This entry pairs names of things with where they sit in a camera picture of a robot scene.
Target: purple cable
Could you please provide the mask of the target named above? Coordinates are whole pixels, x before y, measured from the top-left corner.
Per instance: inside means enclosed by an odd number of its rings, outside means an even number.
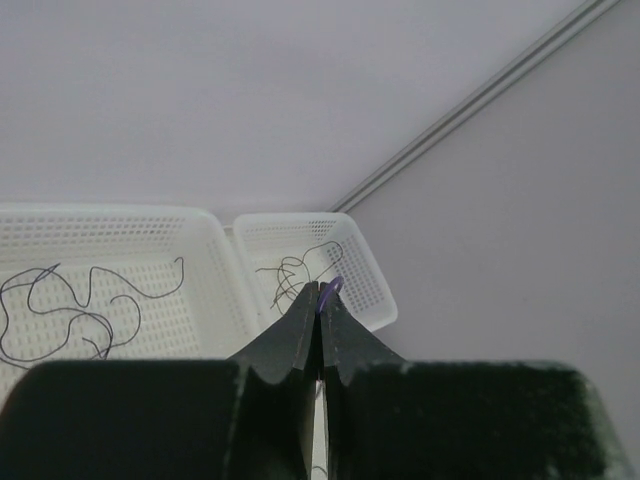
[[[344,278],[338,275],[336,278],[331,280],[324,290],[320,292],[320,298],[318,298],[318,305],[316,306],[316,313],[320,314],[324,310],[324,306],[327,304],[327,300],[332,293],[339,293],[342,290],[342,286],[344,285]]]

